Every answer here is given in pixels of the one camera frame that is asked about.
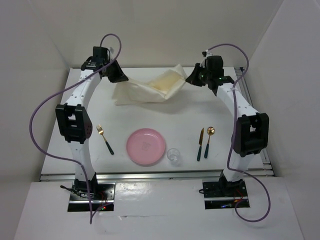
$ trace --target pink plate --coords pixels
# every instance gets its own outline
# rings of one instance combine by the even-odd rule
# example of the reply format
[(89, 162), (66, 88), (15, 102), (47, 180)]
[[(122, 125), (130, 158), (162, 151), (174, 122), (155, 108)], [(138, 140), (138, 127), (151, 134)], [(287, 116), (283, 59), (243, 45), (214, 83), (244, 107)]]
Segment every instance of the pink plate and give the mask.
[(139, 165), (154, 164), (162, 157), (165, 149), (165, 139), (159, 132), (150, 128), (135, 131), (126, 142), (126, 151), (130, 159)]

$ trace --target cloth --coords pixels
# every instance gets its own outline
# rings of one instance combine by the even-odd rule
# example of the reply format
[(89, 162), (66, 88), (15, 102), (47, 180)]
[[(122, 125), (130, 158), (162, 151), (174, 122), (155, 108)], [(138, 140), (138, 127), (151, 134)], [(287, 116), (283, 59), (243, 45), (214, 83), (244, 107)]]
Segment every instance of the cloth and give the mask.
[(160, 103), (172, 98), (186, 83), (187, 75), (179, 64), (149, 82), (129, 78), (118, 82), (112, 99), (115, 105)]

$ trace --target gold fork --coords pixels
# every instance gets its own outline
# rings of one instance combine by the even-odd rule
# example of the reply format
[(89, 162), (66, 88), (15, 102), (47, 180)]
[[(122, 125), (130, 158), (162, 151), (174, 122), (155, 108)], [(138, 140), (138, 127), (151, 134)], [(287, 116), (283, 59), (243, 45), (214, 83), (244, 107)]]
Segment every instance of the gold fork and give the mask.
[(114, 151), (112, 150), (112, 148), (110, 147), (107, 139), (106, 139), (105, 136), (104, 136), (104, 130), (102, 129), (102, 126), (99, 124), (99, 125), (96, 126), (96, 129), (98, 130), (98, 133), (103, 137), (103, 139), (104, 139), (104, 141), (105, 141), (105, 144), (106, 144), (106, 146), (108, 147), (111, 155), (114, 155), (114, 154), (115, 154)]

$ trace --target glass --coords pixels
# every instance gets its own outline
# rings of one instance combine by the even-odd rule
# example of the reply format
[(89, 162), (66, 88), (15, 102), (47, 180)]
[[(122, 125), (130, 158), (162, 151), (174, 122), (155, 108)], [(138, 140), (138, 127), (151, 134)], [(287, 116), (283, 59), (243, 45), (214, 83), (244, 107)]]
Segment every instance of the glass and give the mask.
[(171, 164), (174, 166), (179, 166), (181, 163), (180, 152), (178, 149), (171, 148), (166, 153), (167, 158), (170, 160)]

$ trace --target gold spoon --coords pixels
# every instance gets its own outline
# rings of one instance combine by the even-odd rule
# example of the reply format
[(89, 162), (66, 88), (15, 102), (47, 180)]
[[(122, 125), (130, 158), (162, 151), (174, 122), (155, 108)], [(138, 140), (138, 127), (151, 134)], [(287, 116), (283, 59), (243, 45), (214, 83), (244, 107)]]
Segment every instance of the gold spoon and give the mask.
[(215, 134), (215, 129), (210, 126), (208, 127), (208, 129), (206, 130), (206, 132), (208, 133), (209, 135), (209, 139), (208, 139), (208, 143), (206, 144), (206, 147), (205, 147), (205, 152), (204, 152), (204, 158), (206, 159), (208, 157), (208, 152), (209, 152), (209, 143), (210, 143), (210, 137)]

